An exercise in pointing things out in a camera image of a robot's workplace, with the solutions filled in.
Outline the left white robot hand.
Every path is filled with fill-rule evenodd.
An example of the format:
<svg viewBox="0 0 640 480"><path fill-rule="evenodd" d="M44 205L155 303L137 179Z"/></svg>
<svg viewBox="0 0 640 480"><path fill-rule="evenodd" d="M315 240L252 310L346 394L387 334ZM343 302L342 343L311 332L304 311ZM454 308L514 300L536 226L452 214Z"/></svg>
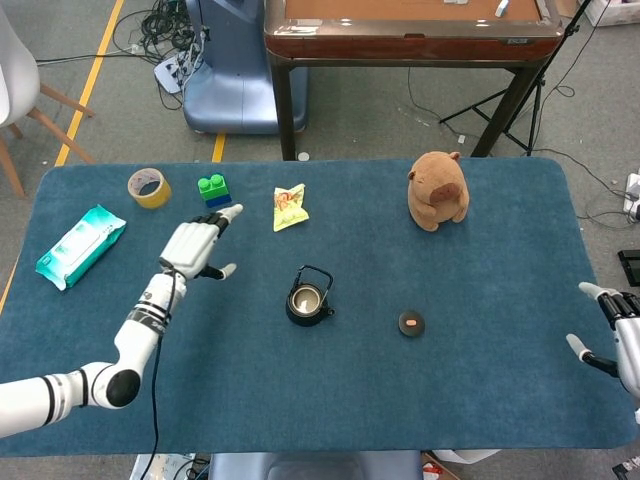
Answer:
<svg viewBox="0 0 640 480"><path fill-rule="evenodd" d="M186 280L198 277L227 279L235 272L235 263L216 268L208 261L219 238L242 211L241 204L234 204L181 223L161 252L160 265L164 270L177 271Z"/></svg>

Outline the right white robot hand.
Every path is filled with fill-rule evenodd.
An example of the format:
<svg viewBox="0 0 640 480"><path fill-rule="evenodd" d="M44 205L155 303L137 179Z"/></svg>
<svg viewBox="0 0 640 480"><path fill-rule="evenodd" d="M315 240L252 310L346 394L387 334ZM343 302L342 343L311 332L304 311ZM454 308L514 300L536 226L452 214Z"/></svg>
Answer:
<svg viewBox="0 0 640 480"><path fill-rule="evenodd" d="M580 282L578 288L604 313L615 344L616 359L598 356L575 334L566 341L580 362L620 380L625 390L639 399L639 297L631 292Z"/></svg>

